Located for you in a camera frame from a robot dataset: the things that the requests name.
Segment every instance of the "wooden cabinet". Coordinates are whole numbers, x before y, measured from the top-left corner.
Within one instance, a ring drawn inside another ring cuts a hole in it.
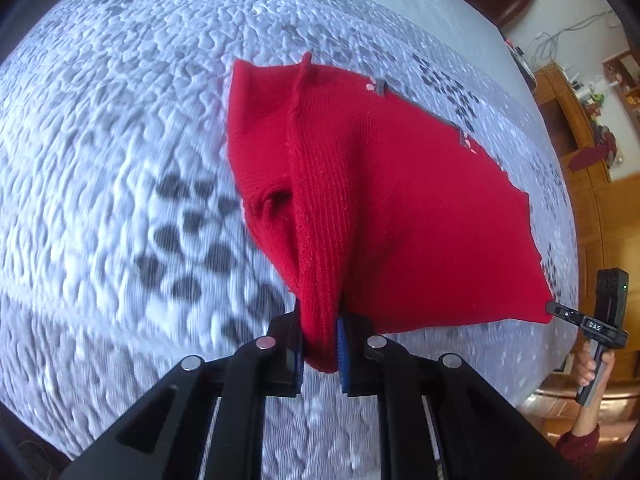
[[[597,187],[594,195],[600,211],[603,240],[640,235],[640,175]]]
[[[593,313],[599,269],[619,267],[629,273],[625,315],[629,342],[620,352],[615,377],[632,380],[640,350],[640,174],[611,182],[603,161],[573,172],[569,161],[581,148],[593,146],[589,119],[556,65],[537,72],[536,81],[534,97],[558,154],[574,210],[580,310]],[[558,118],[558,109],[564,118]]]

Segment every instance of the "wall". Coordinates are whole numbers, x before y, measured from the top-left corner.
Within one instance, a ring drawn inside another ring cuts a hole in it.
[[[505,35],[519,46],[527,61],[532,61],[536,47],[547,36],[536,39],[540,32],[555,34],[565,27],[580,22],[593,14],[610,9],[606,0],[535,0],[532,6],[506,30]],[[606,16],[584,30],[566,32],[559,40],[556,63],[562,66],[571,78],[579,73],[583,83],[601,81],[602,62],[629,48],[622,27],[616,16]],[[545,65],[550,60],[535,60]],[[604,85],[598,83],[596,90],[603,92]],[[613,180],[640,171],[640,139],[618,97],[604,91],[606,100],[602,116],[598,119],[615,134],[625,155],[619,168],[610,171]]]
[[[536,46],[546,36],[536,40],[540,32],[551,35],[593,14],[609,10],[606,0],[534,0],[523,16],[506,29],[506,35],[531,60]],[[556,62],[568,70],[569,76],[580,72],[580,79],[592,80],[602,74],[602,62],[628,49],[622,27],[607,25],[619,23],[615,16],[599,19],[585,30],[566,32],[559,41]]]

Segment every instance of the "sweater sleeve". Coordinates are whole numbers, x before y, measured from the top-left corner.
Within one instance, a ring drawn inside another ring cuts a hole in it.
[[[558,443],[556,449],[568,460],[580,473],[587,472],[589,462],[593,457],[596,446],[600,439],[600,426],[596,426],[590,434],[585,436],[574,436],[570,431],[565,433]]]

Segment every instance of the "white quilted bedspread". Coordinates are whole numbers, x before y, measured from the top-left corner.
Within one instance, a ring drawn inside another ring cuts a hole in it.
[[[530,194],[550,286],[577,304],[574,223],[540,117],[412,22],[371,0],[63,0],[0,67],[0,400],[70,456],[184,355],[230,354],[292,308],[242,223],[226,96],[236,58],[307,50],[474,136]],[[505,321],[398,340],[458,352],[520,402],[574,336]],[[379,467],[375,402],[337,382],[307,369],[302,396],[268,400],[265,478]]]

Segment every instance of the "red knit garment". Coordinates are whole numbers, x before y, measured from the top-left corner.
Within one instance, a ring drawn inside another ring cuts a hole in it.
[[[599,440],[600,425],[585,436],[575,436],[571,431],[565,433],[556,443],[556,449],[581,474],[585,475],[589,471]]]
[[[380,333],[549,322],[529,198],[470,140],[362,75],[237,60],[229,160],[249,231],[336,369],[340,299]]]

